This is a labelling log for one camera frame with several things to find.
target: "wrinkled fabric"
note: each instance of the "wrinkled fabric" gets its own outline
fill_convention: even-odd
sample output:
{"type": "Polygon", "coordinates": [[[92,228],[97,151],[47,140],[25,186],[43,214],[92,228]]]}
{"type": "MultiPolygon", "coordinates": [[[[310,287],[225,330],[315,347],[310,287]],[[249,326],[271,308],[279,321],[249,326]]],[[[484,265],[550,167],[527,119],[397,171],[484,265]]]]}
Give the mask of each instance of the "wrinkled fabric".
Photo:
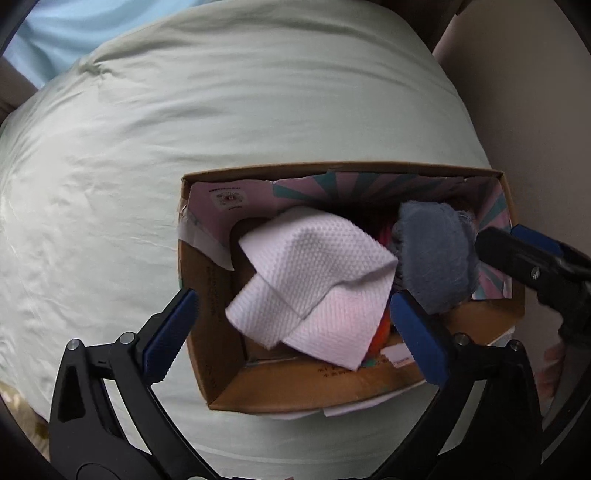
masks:
{"type": "MultiPolygon", "coordinates": [[[[225,0],[81,59],[0,131],[0,380],[47,418],[68,340],[113,342],[162,310],[184,174],[321,160],[488,167],[425,45],[369,2],[225,0]]],[[[434,394],[332,419],[210,411],[184,348],[154,390],[221,475],[320,480],[369,475],[434,394]]]]}

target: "orange object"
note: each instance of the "orange object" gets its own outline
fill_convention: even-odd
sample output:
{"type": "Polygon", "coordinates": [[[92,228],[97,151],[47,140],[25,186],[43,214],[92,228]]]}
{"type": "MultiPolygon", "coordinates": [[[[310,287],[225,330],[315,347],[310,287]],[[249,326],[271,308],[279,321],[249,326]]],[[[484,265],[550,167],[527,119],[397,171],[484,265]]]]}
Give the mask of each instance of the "orange object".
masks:
{"type": "Polygon", "coordinates": [[[391,325],[392,320],[390,319],[390,304],[388,302],[388,305],[384,310],[384,315],[379,321],[378,330],[376,330],[374,338],[371,339],[371,343],[369,344],[368,352],[365,354],[365,358],[373,358],[379,355],[380,350],[384,348],[386,342],[388,341],[391,325]]]}

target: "printed logo on box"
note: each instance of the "printed logo on box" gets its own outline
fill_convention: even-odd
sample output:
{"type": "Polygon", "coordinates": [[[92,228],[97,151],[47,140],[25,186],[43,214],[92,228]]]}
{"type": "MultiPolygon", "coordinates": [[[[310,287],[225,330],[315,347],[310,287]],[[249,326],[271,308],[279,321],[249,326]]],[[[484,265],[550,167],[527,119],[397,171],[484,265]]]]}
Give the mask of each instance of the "printed logo on box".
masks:
{"type": "Polygon", "coordinates": [[[246,193],[241,188],[214,189],[209,197],[218,210],[232,210],[248,205],[246,193]]]}

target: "metal screw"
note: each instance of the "metal screw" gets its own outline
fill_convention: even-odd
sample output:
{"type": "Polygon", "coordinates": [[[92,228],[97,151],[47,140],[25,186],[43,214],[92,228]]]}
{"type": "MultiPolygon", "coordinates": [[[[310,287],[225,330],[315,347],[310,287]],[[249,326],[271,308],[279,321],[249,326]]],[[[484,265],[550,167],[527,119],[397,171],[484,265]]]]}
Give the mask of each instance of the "metal screw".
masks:
{"type": "Polygon", "coordinates": [[[135,333],[134,332],[125,332],[119,337],[119,341],[124,345],[129,345],[131,342],[135,340],[135,333]]]}
{"type": "Polygon", "coordinates": [[[78,338],[74,338],[73,340],[70,340],[68,342],[68,344],[66,345],[66,348],[68,350],[76,350],[79,345],[80,345],[80,341],[78,340],[78,338]]]}
{"type": "Polygon", "coordinates": [[[519,340],[511,340],[507,345],[509,345],[511,350],[513,350],[514,352],[520,350],[523,347],[522,343],[519,340]]]}
{"type": "Polygon", "coordinates": [[[453,340],[456,342],[457,345],[460,346],[466,346],[468,345],[468,343],[470,343],[472,340],[470,339],[470,337],[468,337],[468,335],[466,335],[465,333],[457,333],[453,336],[453,340]]]}

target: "light blue cloth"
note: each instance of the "light blue cloth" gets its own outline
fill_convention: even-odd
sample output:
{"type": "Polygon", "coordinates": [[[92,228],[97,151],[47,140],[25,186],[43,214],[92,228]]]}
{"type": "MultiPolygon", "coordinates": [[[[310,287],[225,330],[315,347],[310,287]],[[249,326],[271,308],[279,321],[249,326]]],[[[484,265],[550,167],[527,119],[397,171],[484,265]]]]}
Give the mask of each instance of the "light blue cloth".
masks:
{"type": "Polygon", "coordinates": [[[216,0],[40,0],[4,56],[41,88],[107,40],[216,0]]]}

